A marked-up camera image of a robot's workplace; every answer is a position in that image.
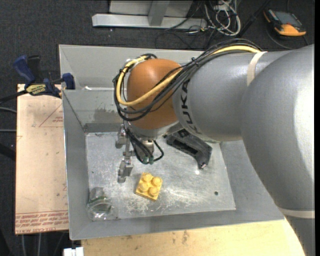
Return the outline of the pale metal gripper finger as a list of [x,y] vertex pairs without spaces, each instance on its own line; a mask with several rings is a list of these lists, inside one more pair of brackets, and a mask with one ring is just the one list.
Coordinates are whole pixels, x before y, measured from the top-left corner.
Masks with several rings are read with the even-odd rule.
[[127,131],[124,124],[120,125],[120,128],[117,132],[117,137],[115,140],[115,147],[121,149],[123,145],[127,143]]
[[118,170],[117,182],[122,184],[126,181],[126,178],[131,175],[133,164],[130,159],[123,159],[120,163]]

